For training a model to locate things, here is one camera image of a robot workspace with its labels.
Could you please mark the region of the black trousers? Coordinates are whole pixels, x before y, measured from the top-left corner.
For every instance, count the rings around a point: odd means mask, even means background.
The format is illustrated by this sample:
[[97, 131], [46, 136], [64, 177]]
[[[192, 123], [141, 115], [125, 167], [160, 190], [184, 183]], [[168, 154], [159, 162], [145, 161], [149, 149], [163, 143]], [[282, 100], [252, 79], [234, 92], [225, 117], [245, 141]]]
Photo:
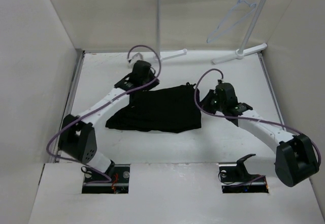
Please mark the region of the black trousers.
[[201, 128], [201, 111], [194, 102], [194, 84], [139, 91], [110, 117], [106, 128], [126, 131], [181, 133]]

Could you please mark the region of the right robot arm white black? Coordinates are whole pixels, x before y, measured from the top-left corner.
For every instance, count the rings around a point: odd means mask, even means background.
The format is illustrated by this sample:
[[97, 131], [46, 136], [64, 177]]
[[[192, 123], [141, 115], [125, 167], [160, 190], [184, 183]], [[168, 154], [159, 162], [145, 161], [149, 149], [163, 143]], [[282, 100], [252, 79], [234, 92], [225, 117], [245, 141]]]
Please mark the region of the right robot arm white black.
[[235, 126], [251, 133], [275, 153], [275, 173], [288, 187], [318, 173], [321, 156], [312, 140], [301, 132], [280, 123], [263, 119], [250, 105], [240, 103], [230, 83], [218, 81], [202, 101], [195, 96], [198, 108], [209, 115], [217, 112]]

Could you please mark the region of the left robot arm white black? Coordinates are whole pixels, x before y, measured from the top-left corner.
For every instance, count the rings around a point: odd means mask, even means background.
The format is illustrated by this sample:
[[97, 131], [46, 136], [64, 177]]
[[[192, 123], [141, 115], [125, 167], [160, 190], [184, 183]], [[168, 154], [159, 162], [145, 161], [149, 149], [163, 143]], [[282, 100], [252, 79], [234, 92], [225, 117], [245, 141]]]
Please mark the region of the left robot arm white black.
[[159, 80], [151, 64], [136, 61], [132, 71], [115, 83], [103, 99], [77, 116], [69, 114], [64, 118], [64, 131], [58, 140], [59, 150], [93, 168], [101, 182], [110, 182], [114, 177], [114, 162], [99, 151], [96, 130], [103, 128], [108, 119], [130, 104], [132, 93], [150, 90], [158, 85]]

